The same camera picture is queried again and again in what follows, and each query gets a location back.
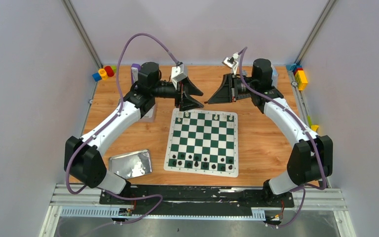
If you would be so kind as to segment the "silver tin box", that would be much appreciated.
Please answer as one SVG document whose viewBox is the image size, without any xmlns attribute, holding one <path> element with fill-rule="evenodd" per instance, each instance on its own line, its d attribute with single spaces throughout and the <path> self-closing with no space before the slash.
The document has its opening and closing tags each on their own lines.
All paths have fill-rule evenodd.
<svg viewBox="0 0 379 237">
<path fill-rule="evenodd" d="M 156 117 L 157 104 L 155 104 L 140 120 L 139 122 L 151 123 L 154 122 Z"/>
</svg>

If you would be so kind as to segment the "green white chess board mat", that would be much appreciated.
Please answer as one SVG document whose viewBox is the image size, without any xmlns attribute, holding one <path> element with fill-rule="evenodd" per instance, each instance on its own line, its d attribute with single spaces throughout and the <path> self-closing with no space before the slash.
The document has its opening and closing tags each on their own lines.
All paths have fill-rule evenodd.
<svg viewBox="0 0 379 237">
<path fill-rule="evenodd" d="M 166 171 L 239 175 L 237 113 L 174 109 L 167 142 Z"/>
</svg>

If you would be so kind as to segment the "silver tin lid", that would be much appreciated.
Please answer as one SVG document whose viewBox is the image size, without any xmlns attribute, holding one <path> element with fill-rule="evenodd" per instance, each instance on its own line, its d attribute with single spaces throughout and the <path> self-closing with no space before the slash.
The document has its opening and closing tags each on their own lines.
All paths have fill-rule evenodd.
<svg viewBox="0 0 379 237">
<path fill-rule="evenodd" d="M 147 149 L 109 158 L 109 171 L 125 178 L 136 178 L 152 173 L 150 151 Z"/>
</svg>

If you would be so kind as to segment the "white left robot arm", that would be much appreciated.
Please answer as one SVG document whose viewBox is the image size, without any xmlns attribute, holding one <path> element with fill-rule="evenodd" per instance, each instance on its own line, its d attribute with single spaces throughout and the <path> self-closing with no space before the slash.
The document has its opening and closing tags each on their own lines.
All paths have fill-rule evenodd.
<svg viewBox="0 0 379 237">
<path fill-rule="evenodd" d="M 80 138 L 71 136 L 66 141 L 64 170 L 67 180 L 73 176 L 87 187 L 109 191 L 120 204 L 130 201 L 129 182 L 108 171 L 103 161 L 108 148 L 128 127 L 144 117 L 155 105 L 156 98 L 174 99 L 174 105 L 180 111 L 204 107 L 194 99 L 203 92 L 190 81 L 183 63 L 172 67 L 170 81 L 161 77 L 158 63 L 143 63 L 130 91 L 115 110 L 92 131 Z"/>
</svg>

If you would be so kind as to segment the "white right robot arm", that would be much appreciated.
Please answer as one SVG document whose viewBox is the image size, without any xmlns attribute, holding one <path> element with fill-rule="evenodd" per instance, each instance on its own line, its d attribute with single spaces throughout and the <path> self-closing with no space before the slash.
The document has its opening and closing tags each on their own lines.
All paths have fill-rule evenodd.
<svg viewBox="0 0 379 237">
<path fill-rule="evenodd" d="M 251 98 L 254 106 L 276 124 L 292 146 L 286 170 L 264 182 L 263 202 L 275 206 L 281 201 L 282 194 L 309 186 L 312 181 L 325 182 L 333 173 L 333 141 L 327 135 L 317 134 L 293 112 L 275 86 L 275 70 L 271 62 L 256 59 L 250 76 L 239 71 L 236 55 L 226 57 L 223 64 L 231 69 L 231 73 L 223 76 L 219 89 L 207 103 L 232 103 Z"/>
</svg>

